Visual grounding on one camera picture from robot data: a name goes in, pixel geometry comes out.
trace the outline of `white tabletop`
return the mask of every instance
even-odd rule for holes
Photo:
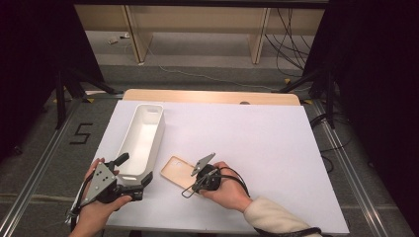
[[[211,162],[225,161],[236,170],[252,198],[270,198],[325,233],[349,233],[303,107],[119,101],[95,157],[117,157],[141,104],[164,108],[166,127],[154,178],[143,200],[114,212],[108,226],[255,233],[241,213],[203,197],[186,199],[181,188],[160,175],[172,156],[196,164],[215,152]]]

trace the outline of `white rectangular container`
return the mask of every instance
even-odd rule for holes
[[[140,185],[153,171],[164,128],[163,107],[137,106],[118,153],[118,156],[129,154],[129,159],[116,168],[120,170],[118,176],[124,185]]]

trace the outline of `sleeve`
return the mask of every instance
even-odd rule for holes
[[[306,235],[301,233],[300,236],[321,236],[320,229],[311,228],[308,224],[291,214],[285,208],[265,197],[258,197],[253,200],[244,211],[244,218],[256,230],[262,230],[262,232],[286,234],[303,232],[307,229],[316,229],[317,231],[314,232],[318,232],[318,234],[313,233]]]

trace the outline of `wrist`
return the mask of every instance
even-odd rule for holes
[[[237,207],[235,208],[236,210],[240,211],[241,213],[244,213],[244,211],[246,210],[246,208],[250,205],[250,203],[252,203],[253,199],[251,199],[250,197],[246,196],[246,197],[242,197],[238,202],[237,202]]]
[[[97,232],[89,226],[83,226],[82,223],[76,225],[74,230],[70,233],[69,237],[92,237]]]

